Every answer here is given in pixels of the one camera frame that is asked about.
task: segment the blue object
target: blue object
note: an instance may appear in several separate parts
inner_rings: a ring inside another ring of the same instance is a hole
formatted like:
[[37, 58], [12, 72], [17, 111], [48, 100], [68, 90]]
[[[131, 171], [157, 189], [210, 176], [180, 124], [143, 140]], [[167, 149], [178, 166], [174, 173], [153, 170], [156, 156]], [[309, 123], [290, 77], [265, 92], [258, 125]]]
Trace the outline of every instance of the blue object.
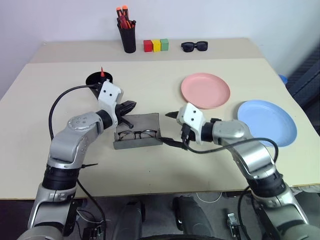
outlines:
[[[268, 101], [246, 101], [238, 109], [238, 119], [247, 124], [252, 136], [271, 139], [279, 147], [292, 144], [297, 137], [297, 127], [290, 115]], [[272, 147], [270, 142], [262, 143]]]
[[288, 78], [279, 74], [279, 77], [281, 78], [282, 82], [284, 83], [284, 85], [286, 85], [288, 83]]

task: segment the black sunglasses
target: black sunglasses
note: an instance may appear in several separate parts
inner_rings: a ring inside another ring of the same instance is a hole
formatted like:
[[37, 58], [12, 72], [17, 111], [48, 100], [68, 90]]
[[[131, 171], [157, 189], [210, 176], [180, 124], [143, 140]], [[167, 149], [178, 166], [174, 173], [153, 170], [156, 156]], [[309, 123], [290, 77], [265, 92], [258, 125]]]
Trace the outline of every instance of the black sunglasses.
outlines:
[[121, 140], [134, 140], [137, 139], [137, 134], [139, 134], [140, 139], [146, 139], [146, 138], [155, 138], [157, 131], [156, 130], [144, 130], [144, 131], [122, 131], [118, 132], [119, 135], [119, 141]]
[[184, 52], [190, 53], [192, 52], [195, 48], [198, 49], [199, 51], [207, 51], [208, 49], [208, 42], [207, 41], [198, 41], [197, 43], [194, 43], [192, 41], [187, 41], [181, 43], [181, 47]]

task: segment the green block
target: green block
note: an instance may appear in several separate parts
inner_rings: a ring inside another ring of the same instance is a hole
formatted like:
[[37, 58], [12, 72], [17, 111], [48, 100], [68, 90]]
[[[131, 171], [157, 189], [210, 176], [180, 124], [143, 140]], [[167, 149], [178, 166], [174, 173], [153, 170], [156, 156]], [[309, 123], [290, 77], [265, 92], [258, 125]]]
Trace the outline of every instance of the green block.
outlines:
[[160, 39], [161, 42], [161, 51], [168, 51], [169, 50], [169, 41], [167, 38]]

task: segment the table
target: table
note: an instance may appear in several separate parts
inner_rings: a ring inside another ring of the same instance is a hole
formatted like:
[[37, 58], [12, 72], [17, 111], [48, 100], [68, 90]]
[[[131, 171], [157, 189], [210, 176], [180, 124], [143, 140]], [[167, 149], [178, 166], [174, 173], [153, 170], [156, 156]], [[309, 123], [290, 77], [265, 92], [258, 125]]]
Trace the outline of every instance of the table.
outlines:
[[[165, 113], [186, 103], [180, 84], [190, 74], [211, 73], [230, 87], [226, 104], [203, 111], [207, 120], [234, 119], [238, 107], [252, 99], [277, 104], [291, 115], [298, 132], [294, 143], [279, 150], [279, 172], [290, 186], [319, 184], [320, 138], [259, 49], [246, 38], [210, 39], [208, 51], [185, 53], [180, 43], [186, 41], [169, 40], [169, 51], [148, 53], [139, 42], [133, 54], [125, 53], [120, 41], [44, 44], [0, 101], [0, 198], [35, 197], [49, 153], [52, 103], [66, 89], [83, 85], [101, 66], [124, 90], [122, 100], [137, 102], [131, 114], [159, 113], [162, 136], [176, 140], [181, 126]], [[98, 110], [89, 89], [68, 93], [53, 114], [54, 133], [71, 117]], [[94, 196], [233, 191], [247, 185], [227, 150], [197, 155], [165, 144], [114, 150], [113, 132], [107, 129], [87, 151], [85, 164], [99, 165], [80, 171], [81, 183]], [[273, 148], [268, 150], [273, 155]], [[78, 189], [77, 196], [85, 194]]]

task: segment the wall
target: wall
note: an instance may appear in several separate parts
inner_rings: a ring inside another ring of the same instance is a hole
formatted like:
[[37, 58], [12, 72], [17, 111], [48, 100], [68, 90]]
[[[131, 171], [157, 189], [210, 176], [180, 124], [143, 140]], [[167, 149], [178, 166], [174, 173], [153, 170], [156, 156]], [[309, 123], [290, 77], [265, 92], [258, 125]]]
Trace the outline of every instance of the wall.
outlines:
[[0, 98], [42, 42], [119, 39], [122, 4], [137, 39], [249, 37], [287, 76], [320, 40], [320, 0], [2, 0]]

